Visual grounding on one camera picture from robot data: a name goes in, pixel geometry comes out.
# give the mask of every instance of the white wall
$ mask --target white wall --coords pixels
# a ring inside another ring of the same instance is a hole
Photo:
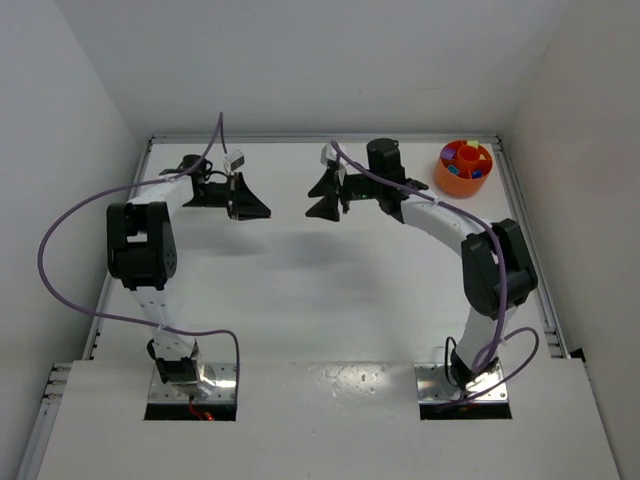
[[[36,250],[67,207],[131,180],[140,148],[53,0],[0,5],[0,479],[12,479],[54,361],[82,353],[89,322],[40,285]],[[95,305],[104,207],[70,220],[48,252],[55,284]]]
[[[56,0],[130,125],[495,132],[568,0]]]
[[[640,2],[573,2],[509,141],[570,345],[640,478]]]

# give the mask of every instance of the metal base plate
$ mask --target metal base plate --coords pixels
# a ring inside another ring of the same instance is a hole
[[[417,364],[415,366],[418,404],[422,420],[511,418],[509,394],[505,384],[498,385],[487,394],[468,403],[446,407],[447,403],[462,398],[463,392],[449,383],[444,368],[444,365],[440,363]],[[481,392],[502,379],[502,366],[498,363],[493,370],[468,383],[464,394],[472,395]]]
[[[214,420],[234,421],[236,416],[236,366],[232,363],[205,365],[205,376],[210,379],[211,394],[195,398],[193,409],[210,413]],[[153,369],[145,420],[199,420],[189,409],[189,395],[160,380]]]

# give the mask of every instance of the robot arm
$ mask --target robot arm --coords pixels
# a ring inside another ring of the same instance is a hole
[[[397,141],[381,138],[369,142],[367,157],[371,173],[415,190],[428,188],[405,176]],[[307,211],[308,217],[339,221],[339,206],[342,206],[343,213],[347,213],[351,201],[375,199],[383,212],[401,223],[427,232],[461,257],[464,290],[470,310],[464,334],[451,356],[451,375],[455,383],[464,389],[497,362],[496,356],[482,372],[473,371],[474,360],[494,337],[499,309],[500,277],[489,236],[481,226],[441,205],[377,183],[364,174],[347,175],[337,160],[332,146],[325,146],[322,163],[327,170],[309,192],[309,197],[322,198]],[[492,229],[500,240],[506,260],[506,322],[515,307],[536,288],[538,280],[518,224],[505,219],[493,223]]]
[[[161,328],[178,326],[171,284],[177,268],[171,217],[183,206],[226,208],[229,218],[236,220],[271,216],[269,208],[248,189],[242,173],[236,171],[244,163],[238,150],[225,159],[228,173],[224,183],[208,181],[213,172],[206,160],[192,174],[171,179],[198,158],[185,156],[178,168],[160,174],[159,180],[166,182],[107,208],[109,272],[131,291],[145,318],[160,325],[152,329],[153,340],[147,349],[162,381],[195,397],[210,393],[198,344],[193,337]]]

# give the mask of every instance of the orange container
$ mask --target orange container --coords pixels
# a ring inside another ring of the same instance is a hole
[[[458,170],[457,175],[448,170],[452,165]],[[458,140],[448,143],[440,152],[434,180],[449,195],[470,197],[484,184],[492,169],[493,159],[486,148]],[[481,174],[479,178],[473,178],[478,174]]]

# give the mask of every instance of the blue block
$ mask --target blue block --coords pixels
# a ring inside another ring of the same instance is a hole
[[[440,152],[440,158],[443,160],[453,160],[456,157],[456,150],[451,147],[445,147]]]

